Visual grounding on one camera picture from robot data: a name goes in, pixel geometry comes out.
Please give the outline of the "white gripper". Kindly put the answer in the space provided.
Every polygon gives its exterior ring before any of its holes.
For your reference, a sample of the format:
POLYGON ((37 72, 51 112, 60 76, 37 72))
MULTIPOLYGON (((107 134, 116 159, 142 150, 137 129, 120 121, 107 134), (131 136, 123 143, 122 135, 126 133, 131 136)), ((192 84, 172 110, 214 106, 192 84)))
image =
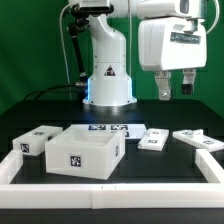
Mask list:
POLYGON ((196 70, 207 60, 206 31, 198 24, 190 32, 190 22, 176 17, 143 20, 138 29, 139 61, 144 71, 156 71, 155 81, 159 99, 171 99, 171 73, 166 70, 183 70, 181 92, 194 92, 196 70))

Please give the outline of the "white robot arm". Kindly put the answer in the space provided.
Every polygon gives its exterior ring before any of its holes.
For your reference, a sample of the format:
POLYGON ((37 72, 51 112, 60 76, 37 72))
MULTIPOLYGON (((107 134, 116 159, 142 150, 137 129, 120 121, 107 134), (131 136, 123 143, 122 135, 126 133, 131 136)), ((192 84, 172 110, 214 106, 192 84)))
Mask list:
POLYGON ((132 80, 126 72, 126 39, 107 19, 137 17, 141 68, 155 73, 159 98, 171 98, 173 70, 183 71, 181 91, 194 90, 196 70, 206 64, 204 28, 208 0, 69 0, 75 28, 90 30, 93 74, 83 103, 95 108, 133 105, 132 80))

